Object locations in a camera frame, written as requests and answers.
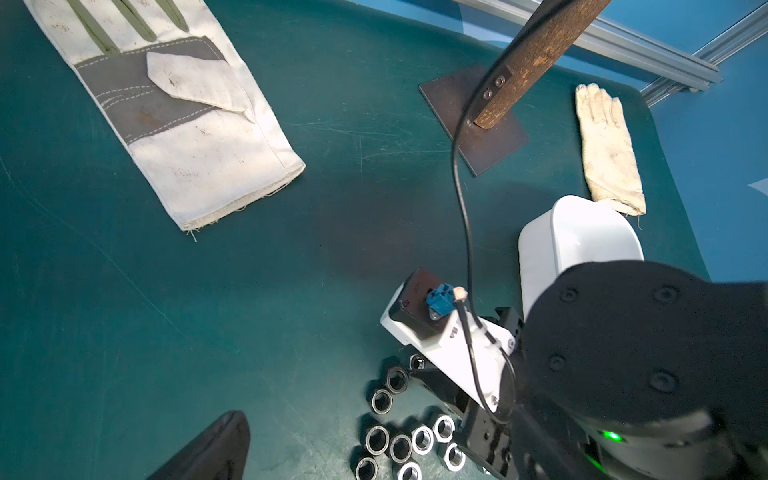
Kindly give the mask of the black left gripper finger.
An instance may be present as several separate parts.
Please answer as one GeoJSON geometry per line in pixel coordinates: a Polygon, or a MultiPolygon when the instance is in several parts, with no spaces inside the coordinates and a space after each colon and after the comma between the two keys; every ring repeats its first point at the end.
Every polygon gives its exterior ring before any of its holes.
{"type": "Polygon", "coordinates": [[[227,411],[149,479],[242,479],[250,440],[245,413],[227,411]]]}

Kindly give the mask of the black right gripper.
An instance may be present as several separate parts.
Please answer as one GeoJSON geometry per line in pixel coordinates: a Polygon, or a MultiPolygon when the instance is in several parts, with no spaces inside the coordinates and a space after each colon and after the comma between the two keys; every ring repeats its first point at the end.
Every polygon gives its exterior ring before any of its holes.
{"type": "Polygon", "coordinates": [[[502,374],[500,416],[511,418],[506,424],[493,420],[487,410],[426,361],[425,369],[410,371],[410,376],[460,417],[454,441],[461,451],[498,479],[538,479],[540,453],[536,442],[540,433],[523,356],[512,354],[514,373],[502,374]]]}

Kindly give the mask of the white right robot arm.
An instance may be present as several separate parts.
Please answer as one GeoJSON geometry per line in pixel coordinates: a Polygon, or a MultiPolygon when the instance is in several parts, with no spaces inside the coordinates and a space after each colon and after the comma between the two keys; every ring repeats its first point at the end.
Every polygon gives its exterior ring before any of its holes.
{"type": "Polygon", "coordinates": [[[654,262],[583,263],[536,300],[500,424],[429,362],[414,379],[499,479],[763,479],[767,286],[654,262]]]}

